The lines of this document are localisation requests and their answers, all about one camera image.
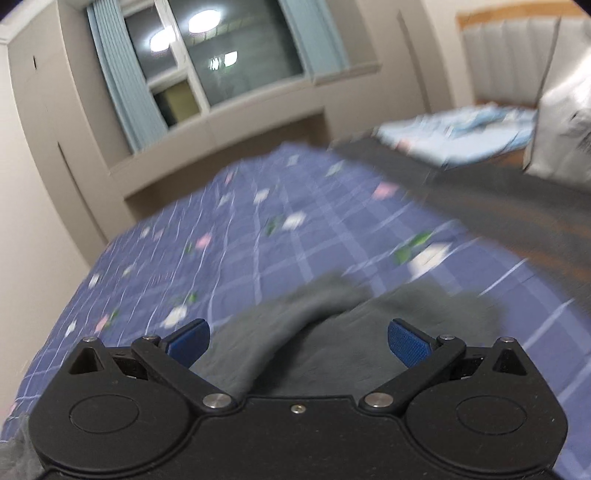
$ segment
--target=upholstered headboard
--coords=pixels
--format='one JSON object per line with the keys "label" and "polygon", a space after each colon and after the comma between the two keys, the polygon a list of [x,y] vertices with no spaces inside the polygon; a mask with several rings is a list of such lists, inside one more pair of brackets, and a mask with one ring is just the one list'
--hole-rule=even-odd
{"label": "upholstered headboard", "polygon": [[570,1],[535,2],[459,14],[476,100],[535,106],[564,17],[588,18]]}

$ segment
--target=blue plaid bedsheet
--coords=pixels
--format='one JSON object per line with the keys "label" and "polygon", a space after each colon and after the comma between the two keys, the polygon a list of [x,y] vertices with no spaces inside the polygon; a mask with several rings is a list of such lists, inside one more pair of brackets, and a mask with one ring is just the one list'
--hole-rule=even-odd
{"label": "blue plaid bedsheet", "polygon": [[[439,260],[417,273],[417,257],[434,246]],[[107,247],[35,356],[2,438],[80,338],[129,345],[198,317],[215,334],[234,314],[332,270],[375,295],[425,274],[452,294],[495,298],[503,335],[522,343],[568,415],[557,470],[591,477],[591,322],[573,300],[526,260],[413,203],[370,168],[292,144],[224,169]]]}

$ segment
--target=gray cloth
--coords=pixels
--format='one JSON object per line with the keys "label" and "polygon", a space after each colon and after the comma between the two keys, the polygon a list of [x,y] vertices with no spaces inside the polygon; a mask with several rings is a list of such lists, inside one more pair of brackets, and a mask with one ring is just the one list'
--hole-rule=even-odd
{"label": "gray cloth", "polygon": [[16,435],[0,443],[0,480],[33,480],[43,473],[29,438],[28,417],[21,418]]}
{"label": "gray cloth", "polygon": [[235,398],[358,399],[405,370],[388,347],[393,318],[468,345],[492,345],[499,336],[497,309],[475,293],[451,297],[435,282],[418,280],[368,300],[365,290],[330,275],[240,314],[191,370]]}
{"label": "gray cloth", "polygon": [[235,398],[246,395],[276,351],[309,323],[354,309],[370,298],[339,275],[325,275],[294,293],[262,303],[215,332],[207,351],[191,367]]}

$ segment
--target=white bag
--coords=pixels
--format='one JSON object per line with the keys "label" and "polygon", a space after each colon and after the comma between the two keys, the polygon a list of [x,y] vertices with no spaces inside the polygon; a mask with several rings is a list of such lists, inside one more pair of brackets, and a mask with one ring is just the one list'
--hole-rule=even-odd
{"label": "white bag", "polygon": [[591,20],[561,21],[527,173],[591,190]]}

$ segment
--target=circular cover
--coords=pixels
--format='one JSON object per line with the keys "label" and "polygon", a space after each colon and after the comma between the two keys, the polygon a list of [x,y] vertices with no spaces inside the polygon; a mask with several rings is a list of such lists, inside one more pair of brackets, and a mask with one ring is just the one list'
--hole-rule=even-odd
{"label": "circular cover", "polygon": [[423,391],[405,414],[426,451],[464,471],[517,474],[546,468],[566,433],[544,395],[531,395],[509,374],[491,388],[473,379]]}
{"label": "circular cover", "polygon": [[47,462],[75,472],[134,470],[165,455],[189,428],[186,402],[162,385],[76,377],[71,388],[46,391],[31,414],[31,438]]}

